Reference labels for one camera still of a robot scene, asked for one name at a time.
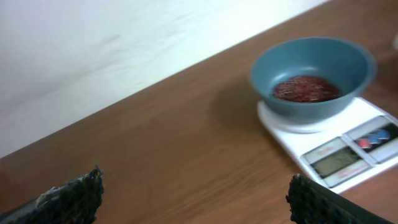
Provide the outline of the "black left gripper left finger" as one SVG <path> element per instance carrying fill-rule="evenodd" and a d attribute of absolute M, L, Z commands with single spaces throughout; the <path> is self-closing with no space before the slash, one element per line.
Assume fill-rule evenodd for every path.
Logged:
<path fill-rule="evenodd" d="M 102 204 L 104 172 L 92 171 L 52 187 L 36 199 L 1 214 L 1 223 L 82 223 L 96 220 Z"/>

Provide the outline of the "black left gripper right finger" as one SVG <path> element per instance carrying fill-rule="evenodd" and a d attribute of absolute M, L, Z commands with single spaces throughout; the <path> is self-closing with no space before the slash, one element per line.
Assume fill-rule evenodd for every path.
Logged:
<path fill-rule="evenodd" d="M 296 224 L 392 224 L 304 175 L 294 175 L 286 201 Z"/>

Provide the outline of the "red adzuki beans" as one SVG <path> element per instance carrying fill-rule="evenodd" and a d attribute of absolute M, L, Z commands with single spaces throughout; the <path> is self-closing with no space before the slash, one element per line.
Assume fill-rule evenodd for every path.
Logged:
<path fill-rule="evenodd" d="M 294 103 L 318 103 L 340 97 L 340 90 L 324 78 L 296 76 L 275 86 L 273 97 Z"/>

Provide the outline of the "white digital kitchen scale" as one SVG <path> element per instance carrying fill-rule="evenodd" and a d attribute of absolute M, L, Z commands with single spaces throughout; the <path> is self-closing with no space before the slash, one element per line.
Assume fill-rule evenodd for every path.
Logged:
<path fill-rule="evenodd" d="M 286 121 L 263 101 L 257 113 L 305 174 L 337 194 L 397 165 L 397 118 L 363 98 L 310 124 Z"/>

